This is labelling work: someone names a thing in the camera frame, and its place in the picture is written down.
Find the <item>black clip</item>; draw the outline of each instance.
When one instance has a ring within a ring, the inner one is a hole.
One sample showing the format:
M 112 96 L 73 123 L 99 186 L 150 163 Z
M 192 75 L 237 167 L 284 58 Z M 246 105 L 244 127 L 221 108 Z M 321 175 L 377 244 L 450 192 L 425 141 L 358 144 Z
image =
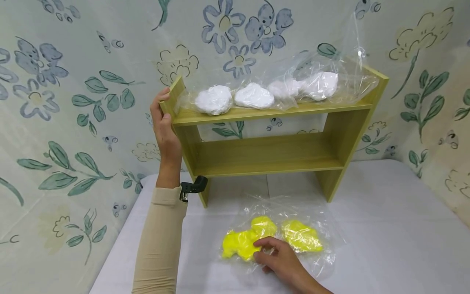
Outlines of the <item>black clip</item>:
M 198 175 L 194 183 L 181 183 L 181 194 L 180 200 L 187 203 L 189 193 L 201 193 L 204 192 L 205 187 L 207 186 L 207 178 L 202 175 Z

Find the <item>person's right hand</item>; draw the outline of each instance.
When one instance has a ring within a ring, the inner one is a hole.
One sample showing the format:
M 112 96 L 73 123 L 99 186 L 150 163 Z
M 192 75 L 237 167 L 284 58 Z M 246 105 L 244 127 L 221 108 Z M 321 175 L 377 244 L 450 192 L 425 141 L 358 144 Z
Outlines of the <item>person's right hand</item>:
M 274 237 L 266 237 L 253 245 L 261 246 L 265 250 L 273 249 L 270 255 L 264 253 L 263 250 L 253 255 L 257 263 L 264 265 L 263 272 L 273 271 L 282 282 L 298 293 L 332 294 L 310 276 L 287 242 Z

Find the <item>wrist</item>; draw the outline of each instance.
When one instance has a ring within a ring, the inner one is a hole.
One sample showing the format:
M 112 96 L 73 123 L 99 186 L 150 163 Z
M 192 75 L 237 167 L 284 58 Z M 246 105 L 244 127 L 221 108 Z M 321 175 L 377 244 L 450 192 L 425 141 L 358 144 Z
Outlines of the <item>wrist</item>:
M 181 161 L 178 164 L 177 162 L 165 162 L 161 161 L 160 171 L 158 173 L 157 183 L 155 187 L 157 188 L 169 188 L 173 189 L 180 186 L 180 170 L 181 170 Z

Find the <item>shelf lower board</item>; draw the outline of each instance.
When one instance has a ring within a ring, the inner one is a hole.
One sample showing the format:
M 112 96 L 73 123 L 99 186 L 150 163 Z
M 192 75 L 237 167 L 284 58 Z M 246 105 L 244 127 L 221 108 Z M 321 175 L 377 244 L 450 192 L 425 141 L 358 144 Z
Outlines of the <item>shelf lower board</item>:
M 198 143 L 195 175 L 206 177 L 338 170 L 324 133 Z
M 338 111 L 352 111 L 370 109 L 372 104 L 367 103 L 363 100 L 359 100 L 355 104 L 337 104 L 331 102 L 307 102 L 299 103 L 298 108 L 293 107 L 286 111 L 275 110 L 275 109 L 250 109 L 250 108 L 238 108 L 234 107 L 227 113 L 222 115 L 210 116 L 205 113 L 199 113 L 190 110 L 181 110 L 179 114 L 173 119 L 173 125 L 177 127 L 181 126 L 192 126 L 200 124 L 213 124 L 223 121 L 234 121 L 234 120 L 248 120 L 248 119 L 263 119 L 273 118 L 282 116 L 293 116 L 299 114 L 316 114 L 316 113 L 328 113 Z

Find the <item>wooden shelf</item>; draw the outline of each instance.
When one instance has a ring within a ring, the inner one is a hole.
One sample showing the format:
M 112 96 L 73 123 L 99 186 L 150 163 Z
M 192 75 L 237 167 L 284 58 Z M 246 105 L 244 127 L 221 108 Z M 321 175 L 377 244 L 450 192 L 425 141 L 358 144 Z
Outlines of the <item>wooden shelf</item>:
M 202 142 L 194 173 L 206 177 L 342 169 L 324 133 Z
M 315 172 L 330 202 L 388 83 L 383 74 L 366 66 L 362 69 L 365 75 L 377 77 L 379 83 L 356 104 L 301 103 L 287 111 L 232 108 L 218 116 L 195 111 L 176 114 L 178 97 L 186 90 L 178 77 L 170 87 L 170 98 L 160 105 L 173 118 L 173 129 L 193 180 L 198 175 L 209 178 L 205 191 L 199 193 L 203 206 L 207 207 L 213 177 L 304 171 Z M 202 142 L 197 128 L 201 124 L 317 113 L 328 113 L 322 133 Z
M 205 113 L 199 113 L 191 110 L 182 110 L 173 120 L 175 126 L 192 126 L 201 124 L 213 124 L 223 121 L 248 120 L 248 119 L 264 119 L 283 116 L 306 115 L 316 113 L 328 113 L 337 111 L 352 111 L 372 108 L 371 103 L 363 100 L 356 104 L 337 104 L 331 102 L 306 102 L 299 103 L 298 108 L 289 108 L 286 111 L 275 109 L 249 109 L 237 108 L 230 109 L 222 115 L 210 116 Z

